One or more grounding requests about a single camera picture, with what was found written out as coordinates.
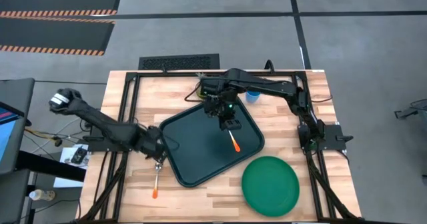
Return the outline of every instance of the black metal frame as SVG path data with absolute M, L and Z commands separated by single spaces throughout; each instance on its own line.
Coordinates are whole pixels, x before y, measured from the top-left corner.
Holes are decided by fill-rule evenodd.
M 266 63 L 265 69 L 269 69 L 270 71 L 250 71 L 252 75 L 255 76 L 263 76 L 263 77 L 291 77 L 292 82 L 297 85 L 297 80 L 302 81 L 303 88 L 307 90 L 310 96 L 309 88 L 308 88 L 308 82 L 307 82 L 307 76 L 305 71 L 275 71 L 274 67 L 270 63 Z M 158 72 L 158 73 L 126 73 L 125 77 L 125 85 L 123 87 L 123 95 L 121 98 L 121 104 L 119 109 L 119 121 L 123 121 L 124 115 L 125 115 L 125 106 L 127 104 L 127 96 L 129 94 L 129 87 L 130 83 L 134 81 L 133 86 L 133 93 L 131 98 L 131 105 L 129 110 L 129 120 L 132 121 L 135 117 L 135 110 L 136 110 L 136 104 L 137 104 L 137 96 L 139 91 L 139 84 L 141 83 L 141 78 L 143 77 L 197 77 L 196 75 L 197 71 L 172 71 L 172 72 Z M 223 71 L 208 71 L 205 72 L 208 76 L 218 76 L 223 74 Z M 123 153 L 123 157 L 127 161 L 128 152 Z M 111 154 L 111 161 L 109 163 L 108 173 L 107 177 L 113 177 L 113 171 L 115 169 L 115 162 L 117 159 L 117 153 Z M 319 166 L 320 171 L 322 174 L 322 177 L 325 179 L 326 183 L 329 183 L 328 181 L 328 174 L 326 173 L 326 165 L 324 162 L 324 156 L 322 153 L 322 150 L 318 151 L 318 159 L 319 159 Z M 314 197 L 314 205 L 316 209 L 316 217 L 318 218 L 318 221 L 320 221 L 323 217 L 322 214 L 322 206 L 320 203 L 319 198 L 319 192 L 318 192 L 318 186 L 316 184 L 316 178 L 310 173 L 309 170 L 309 176 L 310 176 L 310 183 L 312 186 L 312 193 Z M 124 184 L 124 176 L 121 177 L 121 179 L 118 181 L 117 184 L 117 193 L 115 196 L 115 203 L 114 203 L 114 209 L 113 209 L 113 220 L 118 220 L 119 218 L 119 210 L 121 205 L 121 196 L 123 193 L 123 184 Z M 331 218 L 336 218 L 335 209 L 330 201 L 329 198 L 327 198 L 328 202 L 328 210 L 330 212 Z M 107 202 L 104 203 L 103 209 L 101 210 L 100 219 L 106 218 L 106 209 L 107 209 Z

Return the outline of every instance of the computer monitor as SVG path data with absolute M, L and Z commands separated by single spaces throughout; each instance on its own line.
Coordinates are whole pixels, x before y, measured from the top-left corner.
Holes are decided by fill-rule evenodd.
M 0 125 L 14 121 L 24 116 L 24 113 L 6 103 L 0 102 Z

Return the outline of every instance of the blue cup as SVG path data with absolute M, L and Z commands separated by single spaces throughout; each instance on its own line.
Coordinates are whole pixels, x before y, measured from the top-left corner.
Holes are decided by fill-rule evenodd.
M 261 93 L 257 91 L 246 91 L 246 101 L 248 103 L 254 103 L 260 97 Z

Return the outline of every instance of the gray concrete floor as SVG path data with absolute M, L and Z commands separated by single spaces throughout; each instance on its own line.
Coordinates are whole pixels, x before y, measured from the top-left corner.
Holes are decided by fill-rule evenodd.
M 298 0 L 300 11 L 419 11 L 427 0 Z M 121 0 L 119 14 L 208 11 L 291 11 L 290 0 Z M 304 17 L 302 25 L 313 69 L 325 69 L 338 120 L 348 144 L 362 214 L 369 220 L 425 223 L 427 173 L 425 124 L 393 111 L 426 98 L 426 16 Z M 219 53 L 223 68 L 301 69 L 294 20 L 212 18 L 120 20 L 103 57 L 0 53 L 0 79 L 106 82 L 111 70 L 137 69 L 138 57 Z M 56 132 L 73 117 L 48 112 L 55 90 L 71 87 L 101 106 L 103 85 L 36 83 L 29 118 L 33 128 Z M 79 130 L 78 122 L 64 133 Z M 24 139 L 22 149 L 33 151 Z M 49 152 L 60 149 L 52 144 Z M 35 223 L 71 220 L 75 203 L 36 214 Z

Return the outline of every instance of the table leg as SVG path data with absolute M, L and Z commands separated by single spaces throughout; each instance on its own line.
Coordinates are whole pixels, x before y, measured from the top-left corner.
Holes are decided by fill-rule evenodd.
M 84 181 L 86 175 L 86 170 L 79 167 L 60 163 L 25 151 L 19 151 L 16 168 L 29 169 L 37 173 L 54 175 L 74 181 Z

